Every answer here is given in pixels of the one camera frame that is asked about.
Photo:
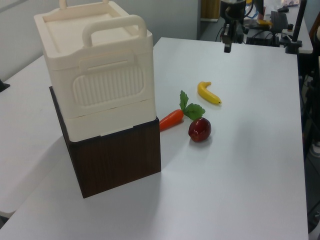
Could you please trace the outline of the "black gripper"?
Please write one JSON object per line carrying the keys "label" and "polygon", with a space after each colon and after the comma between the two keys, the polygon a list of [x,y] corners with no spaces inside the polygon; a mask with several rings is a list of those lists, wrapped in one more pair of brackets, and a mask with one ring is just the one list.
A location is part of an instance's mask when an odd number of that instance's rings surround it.
{"label": "black gripper", "polygon": [[224,52],[230,53],[232,43],[235,42],[237,38],[237,22],[231,21],[231,22],[225,22],[223,25],[223,31],[222,31],[222,42],[224,45]]}

